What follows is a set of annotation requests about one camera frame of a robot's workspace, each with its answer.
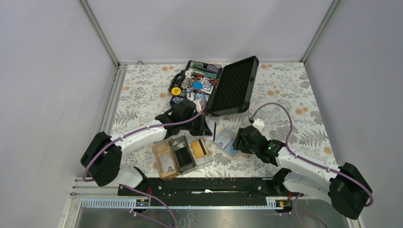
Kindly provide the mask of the gold magnetic stripe cards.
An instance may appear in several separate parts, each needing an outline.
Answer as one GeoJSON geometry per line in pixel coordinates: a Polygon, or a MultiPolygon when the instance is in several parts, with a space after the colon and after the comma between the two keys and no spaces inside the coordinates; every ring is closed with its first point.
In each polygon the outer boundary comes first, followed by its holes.
{"type": "Polygon", "coordinates": [[[194,156],[197,159],[205,157],[208,154],[208,150],[206,148],[204,139],[198,139],[198,140],[191,142],[191,148],[192,148],[194,156]]]}

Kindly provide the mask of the white VIP card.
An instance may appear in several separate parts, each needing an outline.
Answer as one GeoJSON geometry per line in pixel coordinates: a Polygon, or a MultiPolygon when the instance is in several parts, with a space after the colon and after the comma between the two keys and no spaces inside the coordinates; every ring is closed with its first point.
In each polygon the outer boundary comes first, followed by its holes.
{"type": "Polygon", "coordinates": [[[217,135],[215,139],[215,144],[219,146],[221,149],[225,150],[228,145],[234,140],[235,134],[227,129],[223,128],[217,135]]]}

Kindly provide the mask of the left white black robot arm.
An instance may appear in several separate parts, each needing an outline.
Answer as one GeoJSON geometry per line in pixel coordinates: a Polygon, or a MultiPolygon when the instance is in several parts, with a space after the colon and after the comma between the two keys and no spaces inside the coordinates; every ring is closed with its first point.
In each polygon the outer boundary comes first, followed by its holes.
{"type": "Polygon", "coordinates": [[[144,194],[147,183],[142,173],[137,168],[122,165],[121,159],[128,153],[177,135],[180,131],[203,135],[202,113],[205,106],[204,98],[194,101],[185,99],[144,127],[114,136],[105,132],[97,133],[80,159],[85,168],[83,181],[94,181],[99,187],[117,183],[128,186],[135,195],[144,194]]]}

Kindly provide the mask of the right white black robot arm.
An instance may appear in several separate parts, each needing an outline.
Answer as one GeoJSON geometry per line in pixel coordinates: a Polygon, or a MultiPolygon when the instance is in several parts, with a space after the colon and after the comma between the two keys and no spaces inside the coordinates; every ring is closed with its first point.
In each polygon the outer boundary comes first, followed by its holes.
{"type": "Polygon", "coordinates": [[[333,165],[293,155],[286,144],[267,140],[254,126],[239,128],[233,147],[279,168],[272,183],[280,196],[289,191],[323,200],[341,215],[357,220],[373,192],[361,172],[350,163],[333,165]]]}

